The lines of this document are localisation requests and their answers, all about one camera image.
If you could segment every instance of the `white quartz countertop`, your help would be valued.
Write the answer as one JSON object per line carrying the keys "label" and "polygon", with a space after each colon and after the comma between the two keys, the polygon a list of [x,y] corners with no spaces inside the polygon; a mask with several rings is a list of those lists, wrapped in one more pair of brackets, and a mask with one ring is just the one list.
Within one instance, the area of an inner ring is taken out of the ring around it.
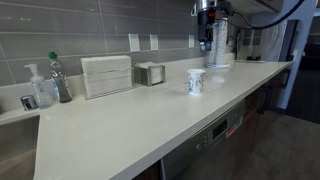
{"label": "white quartz countertop", "polygon": [[[78,96],[45,110],[0,115],[0,125],[40,115],[35,180],[132,179],[290,65],[203,59],[164,63],[167,82],[93,100]],[[187,70],[205,69],[203,94],[187,93]],[[212,83],[212,76],[225,82]]]}

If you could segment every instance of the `metal napkin holder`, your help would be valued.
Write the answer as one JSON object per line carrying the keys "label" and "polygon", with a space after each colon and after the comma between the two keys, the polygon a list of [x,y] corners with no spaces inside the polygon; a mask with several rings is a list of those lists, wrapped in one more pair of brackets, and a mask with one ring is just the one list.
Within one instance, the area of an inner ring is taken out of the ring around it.
{"label": "metal napkin holder", "polygon": [[[152,84],[152,70],[155,68],[161,68],[162,69],[162,81],[161,82],[157,82]],[[156,84],[161,84],[164,83],[166,81],[166,70],[165,70],[165,66],[163,65],[156,65],[156,66],[149,66],[148,68],[141,68],[139,67],[139,64],[136,65],[136,73],[137,73],[137,77],[138,77],[138,82],[142,85],[145,86],[153,86]]]}

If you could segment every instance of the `gray tile backsplash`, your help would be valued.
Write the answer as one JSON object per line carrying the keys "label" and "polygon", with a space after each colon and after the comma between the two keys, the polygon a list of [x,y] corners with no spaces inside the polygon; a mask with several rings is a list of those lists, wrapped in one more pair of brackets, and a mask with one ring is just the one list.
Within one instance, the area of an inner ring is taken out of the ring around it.
{"label": "gray tile backsplash", "polygon": [[[189,48],[197,35],[190,16],[194,0],[0,0],[0,86],[29,82],[24,65],[36,63],[49,78],[49,51],[56,51],[69,76],[80,58],[129,55],[132,62],[168,62],[201,57]],[[139,34],[142,52],[130,53],[128,34]],[[159,49],[151,51],[150,34]]]}

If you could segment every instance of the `floor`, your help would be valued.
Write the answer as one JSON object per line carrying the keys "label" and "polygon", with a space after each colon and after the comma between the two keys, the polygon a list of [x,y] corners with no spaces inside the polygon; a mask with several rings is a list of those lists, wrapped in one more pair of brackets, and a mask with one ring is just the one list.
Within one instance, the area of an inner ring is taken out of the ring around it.
{"label": "floor", "polygon": [[286,114],[320,124],[320,71],[299,70]]}
{"label": "floor", "polygon": [[319,138],[320,125],[278,117],[261,136],[236,180],[320,179]]}

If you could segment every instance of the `sink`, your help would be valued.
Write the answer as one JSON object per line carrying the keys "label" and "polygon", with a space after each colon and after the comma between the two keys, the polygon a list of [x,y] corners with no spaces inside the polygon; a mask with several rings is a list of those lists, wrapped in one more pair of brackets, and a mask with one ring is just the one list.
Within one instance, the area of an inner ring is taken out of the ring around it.
{"label": "sink", "polygon": [[0,179],[32,180],[35,170],[39,118],[0,126]]}

